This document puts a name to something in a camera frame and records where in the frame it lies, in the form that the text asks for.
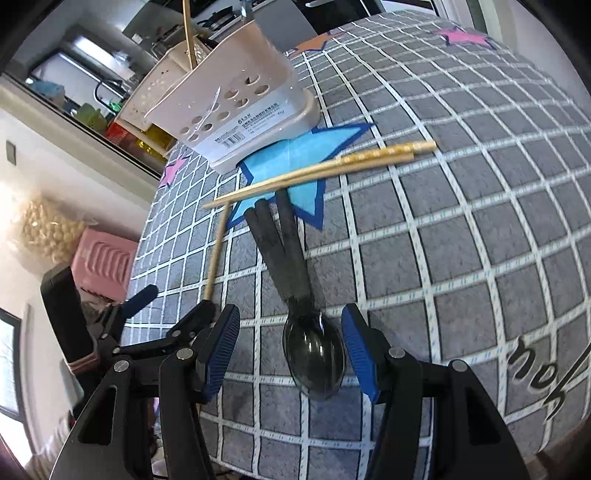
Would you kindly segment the plain wooden chopstick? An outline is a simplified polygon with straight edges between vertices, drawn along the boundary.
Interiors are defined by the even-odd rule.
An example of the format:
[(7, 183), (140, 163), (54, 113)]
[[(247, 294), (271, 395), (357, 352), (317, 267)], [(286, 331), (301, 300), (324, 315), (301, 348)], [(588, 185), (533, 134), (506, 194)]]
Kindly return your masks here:
[(186, 44), (186, 55), (189, 63), (189, 69), (193, 70), (197, 66), (197, 57), (195, 57), (193, 46), (189, 0), (182, 0), (182, 17)]

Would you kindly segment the beige perforated storage cart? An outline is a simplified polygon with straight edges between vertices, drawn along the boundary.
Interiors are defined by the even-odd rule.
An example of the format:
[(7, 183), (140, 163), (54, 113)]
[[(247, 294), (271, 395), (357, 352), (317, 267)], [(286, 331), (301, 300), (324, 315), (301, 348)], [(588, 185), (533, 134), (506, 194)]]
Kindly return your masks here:
[(185, 41), (181, 41), (168, 49), (145, 75), (117, 115), (115, 123), (150, 145), (152, 149), (167, 149), (171, 143), (176, 141), (176, 138), (161, 130), (157, 125), (149, 123), (146, 120), (146, 115), (192, 70), (187, 44)]

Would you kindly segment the grey checked tablecloth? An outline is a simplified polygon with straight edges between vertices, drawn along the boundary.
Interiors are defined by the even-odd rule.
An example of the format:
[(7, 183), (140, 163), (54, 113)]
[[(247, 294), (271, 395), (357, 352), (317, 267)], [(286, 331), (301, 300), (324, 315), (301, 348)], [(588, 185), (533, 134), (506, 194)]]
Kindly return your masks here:
[[(322, 230), (298, 225), (317, 305), (336, 321), (356, 302), (416, 358), (463, 359), (526, 461), (564, 461), (590, 416), (590, 114), (508, 47), (433, 15), (383, 13), (337, 32), (291, 60), (321, 128), (373, 124), (344, 153), (422, 139), (439, 150), (321, 187)], [(131, 295), (155, 284), (159, 296), (123, 345), (161, 338), (197, 304), (219, 216), (203, 207), (247, 180), (171, 154), (183, 158), (132, 270)], [(212, 460), (261, 479), (363, 479), (384, 406), (351, 370), (328, 401), (297, 391), (287, 306), (245, 222), (233, 224), (213, 297), (238, 305), (242, 327), (202, 408)]]

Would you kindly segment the pink plastic stool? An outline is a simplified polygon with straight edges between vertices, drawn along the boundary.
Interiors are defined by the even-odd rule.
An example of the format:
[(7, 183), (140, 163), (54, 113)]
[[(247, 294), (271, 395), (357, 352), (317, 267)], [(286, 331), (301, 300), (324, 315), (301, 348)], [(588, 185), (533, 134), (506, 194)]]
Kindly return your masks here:
[(114, 302), (124, 301), (137, 247), (135, 241), (86, 228), (71, 263), (76, 286)]

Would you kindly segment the beige plastic utensil holder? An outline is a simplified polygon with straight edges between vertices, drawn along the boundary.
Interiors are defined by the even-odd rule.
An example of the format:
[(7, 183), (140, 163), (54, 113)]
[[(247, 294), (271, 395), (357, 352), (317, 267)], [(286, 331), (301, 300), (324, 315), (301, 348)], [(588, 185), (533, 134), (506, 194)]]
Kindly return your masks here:
[(147, 111), (146, 120), (218, 174), (281, 140), (311, 131), (320, 106), (287, 56), (250, 21), (223, 39)]

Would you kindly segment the long wooden chopstick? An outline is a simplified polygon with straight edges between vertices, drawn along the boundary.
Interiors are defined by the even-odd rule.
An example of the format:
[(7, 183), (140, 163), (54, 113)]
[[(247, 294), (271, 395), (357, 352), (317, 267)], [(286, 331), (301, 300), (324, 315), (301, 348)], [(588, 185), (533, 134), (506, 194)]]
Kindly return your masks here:
[(207, 280), (204, 287), (204, 300), (211, 301), (213, 290), (214, 290), (214, 281), (216, 278), (216, 271), (219, 263), (219, 258), (221, 258), (221, 248), (223, 243), (223, 236), (226, 230), (226, 223), (228, 223), (228, 216), (230, 211), (230, 204), (225, 203), (223, 205), (223, 210), (221, 211), (221, 216), (219, 216), (218, 222), (218, 229), (216, 232), (214, 246), (211, 250), (211, 258), (209, 259), (209, 266), (208, 266), (208, 273), (207, 273)]

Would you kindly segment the gold patterned chopstick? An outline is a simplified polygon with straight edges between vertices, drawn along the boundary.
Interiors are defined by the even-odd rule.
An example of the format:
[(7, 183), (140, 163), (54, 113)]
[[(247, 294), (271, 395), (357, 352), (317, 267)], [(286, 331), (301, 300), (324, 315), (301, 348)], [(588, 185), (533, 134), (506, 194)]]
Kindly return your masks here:
[(394, 145), (391, 147), (385, 147), (382, 149), (373, 149), (373, 150), (366, 150), (361, 152), (356, 152), (353, 154), (349, 154), (346, 156), (342, 156), (339, 158), (331, 159), (325, 162), (331, 162), (334, 160), (339, 160), (342, 162), (355, 162), (356, 160), (366, 160), (366, 159), (374, 159), (382, 156), (389, 156), (389, 155), (399, 155), (399, 154), (406, 154), (406, 153), (413, 153), (415, 158), (422, 154), (426, 153), (433, 153), (437, 150), (438, 146), (434, 140), (424, 140), (424, 141), (416, 141), (416, 142), (409, 142), (405, 144)]
[(315, 166), (303, 168), (294, 172), (283, 174), (238, 189), (235, 192), (224, 195), (204, 205), (204, 209), (212, 209), (218, 206), (229, 205), (247, 198), (259, 196), (264, 193), (273, 192), (281, 188), (301, 185), (315, 180), (334, 177), (341, 174), (354, 173), (362, 170), (369, 170), (381, 166), (407, 163), (413, 161), (413, 153), (382, 156), (374, 159), (356, 160), (355, 162), (342, 162), (334, 160)]

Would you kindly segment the black plastic spoon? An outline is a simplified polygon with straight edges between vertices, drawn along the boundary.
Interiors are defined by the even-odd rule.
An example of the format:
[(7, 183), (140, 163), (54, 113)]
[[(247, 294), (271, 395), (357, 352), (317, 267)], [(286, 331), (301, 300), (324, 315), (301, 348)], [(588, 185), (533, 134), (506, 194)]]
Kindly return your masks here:
[(294, 209), (287, 190), (277, 191), (274, 197), (280, 217), (280, 230), (277, 230), (276, 222), (271, 217), (266, 199), (259, 199), (253, 208), (246, 209), (245, 220), (280, 298), (284, 302), (290, 299), (301, 301), (311, 295), (311, 287), (297, 235)]
[(315, 306), (294, 208), (286, 189), (276, 192), (283, 248), (290, 261), (290, 296), (283, 327), (283, 353), (295, 385), (308, 398), (325, 401), (338, 392), (345, 374), (345, 349), (338, 328)]

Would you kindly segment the bag of beige balls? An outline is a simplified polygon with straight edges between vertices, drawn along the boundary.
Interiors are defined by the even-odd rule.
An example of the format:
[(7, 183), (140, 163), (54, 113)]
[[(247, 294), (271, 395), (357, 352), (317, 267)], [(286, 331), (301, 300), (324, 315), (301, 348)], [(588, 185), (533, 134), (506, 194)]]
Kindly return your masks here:
[(84, 220), (70, 218), (43, 197), (27, 201), (17, 225), (18, 241), (29, 252), (52, 263), (70, 261), (87, 228)]

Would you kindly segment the black kitchen faucet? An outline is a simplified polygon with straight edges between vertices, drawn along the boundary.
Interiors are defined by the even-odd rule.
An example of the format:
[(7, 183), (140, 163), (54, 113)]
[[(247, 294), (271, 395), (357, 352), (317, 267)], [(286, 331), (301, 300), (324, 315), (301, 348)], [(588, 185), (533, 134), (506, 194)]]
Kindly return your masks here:
[(118, 114), (128, 98), (120, 80), (103, 79), (93, 91), (94, 100), (109, 112)]

